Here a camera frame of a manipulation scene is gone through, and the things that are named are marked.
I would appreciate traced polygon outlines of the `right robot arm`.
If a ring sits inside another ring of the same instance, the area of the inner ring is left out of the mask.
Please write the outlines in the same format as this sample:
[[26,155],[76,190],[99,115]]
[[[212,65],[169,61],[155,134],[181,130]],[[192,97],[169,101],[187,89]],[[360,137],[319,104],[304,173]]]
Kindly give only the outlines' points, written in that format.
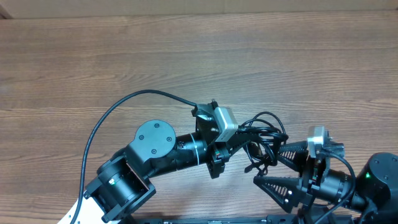
[[344,145],[326,137],[290,143],[278,160],[297,178],[256,176],[253,182],[287,213],[274,223],[397,223],[397,156],[373,154],[356,175]]

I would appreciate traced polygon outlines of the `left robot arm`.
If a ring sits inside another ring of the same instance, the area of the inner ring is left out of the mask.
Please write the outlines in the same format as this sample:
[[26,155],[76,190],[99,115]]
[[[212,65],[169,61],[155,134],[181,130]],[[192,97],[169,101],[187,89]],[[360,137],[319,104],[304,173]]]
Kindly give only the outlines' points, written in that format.
[[156,193],[151,178],[201,164],[217,178],[234,153],[260,138],[215,101],[195,105],[192,115],[195,131],[182,136],[165,121],[143,123],[134,140],[98,168],[60,223],[122,223]]

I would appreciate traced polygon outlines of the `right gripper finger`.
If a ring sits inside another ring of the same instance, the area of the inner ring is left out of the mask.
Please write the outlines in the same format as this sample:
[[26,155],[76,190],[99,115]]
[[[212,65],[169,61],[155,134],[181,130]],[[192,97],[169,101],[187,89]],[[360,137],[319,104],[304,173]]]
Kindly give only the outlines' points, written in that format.
[[290,169],[302,173],[308,157],[307,141],[292,142],[282,145],[277,160]]
[[285,212],[297,207],[302,196],[302,178],[255,176],[253,183],[268,194]]

